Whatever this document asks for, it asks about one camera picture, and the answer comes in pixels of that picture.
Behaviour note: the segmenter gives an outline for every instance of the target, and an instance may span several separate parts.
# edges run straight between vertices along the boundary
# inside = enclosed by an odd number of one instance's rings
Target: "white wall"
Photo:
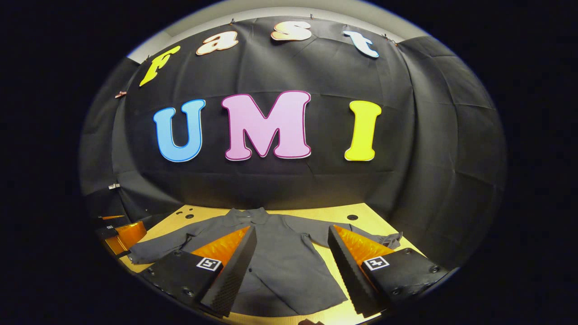
[[[227,0],[199,10],[164,29],[140,45],[129,58],[142,63],[156,53],[201,31],[235,21],[268,16],[300,16],[337,21],[357,26],[401,42],[427,35],[403,18],[359,0]]]

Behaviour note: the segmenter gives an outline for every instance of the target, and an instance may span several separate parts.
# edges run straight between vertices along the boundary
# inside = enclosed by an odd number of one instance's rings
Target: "shirt collar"
[[[238,224],[244,223],[241,219],[249,217],[251,223],[254,224],[264,224],[269,219],[269,214],[264,208],[258,208],[253,210],[240,211],[237,209],[231,209],[225,215],[223,224],[227,227],[236,226]]]

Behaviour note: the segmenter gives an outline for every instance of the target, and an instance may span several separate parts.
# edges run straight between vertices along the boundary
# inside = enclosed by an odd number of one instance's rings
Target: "shirt sleeve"
[[[403,235],[402,232],[390,235],[372,235],[349,223],[320,221],[287,215],[282,215],[281,218],[289,228],[299,233],[308,234],[312,241],[323,247],[329,247],[327,240],[329,239],[329,227],[332,225],[351,230],[356,234],[360,234],[391,249],[399,247],[399,240]]]
[[[216,218],[191,223],[181,229],[169,232],[163,236],[134,244],[128,255],[133,264],[153,263],[173,250],[177,250],[187,243],[189,237],[198,236],[207,229]]]

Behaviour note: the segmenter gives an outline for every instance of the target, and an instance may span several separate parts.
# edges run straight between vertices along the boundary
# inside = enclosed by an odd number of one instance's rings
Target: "black cloth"
[[[270,215],[264,208],[231,209],[225,216],[137,243],[128,257],[135,264],[152,263],[173,250],[192,252],[236,230],[255,226],[257,247],[231,311],[263,317],[308,315],[347,300],[312,244],[328,247],[329,227],[334,224],[389,248],[398,247],[402,236],[372,235],[351,224]]]

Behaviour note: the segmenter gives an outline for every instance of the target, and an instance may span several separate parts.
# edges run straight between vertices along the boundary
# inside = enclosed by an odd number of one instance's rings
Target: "orange gripper pad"
[[[234,231],[216,241],[210,242],[207,245],[194,250],[191,254],[219,260],[222,262],[223,267],[226,267],[227,262],[229,262],[231,256],[233,256],[233,253],[241,243],[241,239],[243,239],[247,230],[249,230],[249,227]]]
[[[351,253],[353,259],[355,262],[357,262],[359,267],[361,267],[361,263],[363,263],[365,260],[394,252],[394,250],[391,248],[376,243],[373,240],[360,234],[356,234],[337,225],[334,225],[334,227],[337,229],[337,232],[343,240],[343,243],[345,243],[349,253]]]

